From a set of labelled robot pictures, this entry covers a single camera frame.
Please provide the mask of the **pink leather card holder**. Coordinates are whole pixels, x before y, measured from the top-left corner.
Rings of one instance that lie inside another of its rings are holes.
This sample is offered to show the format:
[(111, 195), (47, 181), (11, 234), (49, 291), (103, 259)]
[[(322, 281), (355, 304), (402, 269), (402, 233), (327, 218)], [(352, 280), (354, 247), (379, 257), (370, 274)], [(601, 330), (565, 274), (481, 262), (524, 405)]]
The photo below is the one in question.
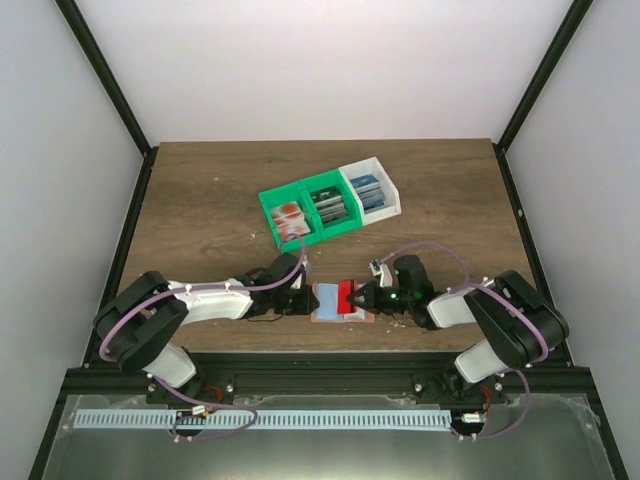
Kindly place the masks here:
[(352, 313), (339, 313), (339, 284), (314, 283), (313, 293), (319, 306), (312, 312), (311, 321), (316, 323), (373, 323), (375, 315), (359, 307)]

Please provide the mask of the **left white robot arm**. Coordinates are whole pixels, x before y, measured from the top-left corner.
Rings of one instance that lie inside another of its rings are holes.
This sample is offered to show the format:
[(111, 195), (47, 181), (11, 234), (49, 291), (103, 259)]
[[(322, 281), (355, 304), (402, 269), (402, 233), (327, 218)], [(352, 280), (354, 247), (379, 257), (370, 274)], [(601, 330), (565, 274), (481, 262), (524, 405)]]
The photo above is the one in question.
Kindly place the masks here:
[(172, 338), (184, 325), (214, 319), (255, 320), (309, 315), (320, 302), (307, 284), (307, 261), (290, 253), (267, 268), (212, 283), (167, 280), (158, 271), (141, 275), (94, 318), (99, 355), (124, 373), (143, 371), (168, 387), (181, 403), (196, 402), (204, 375)]

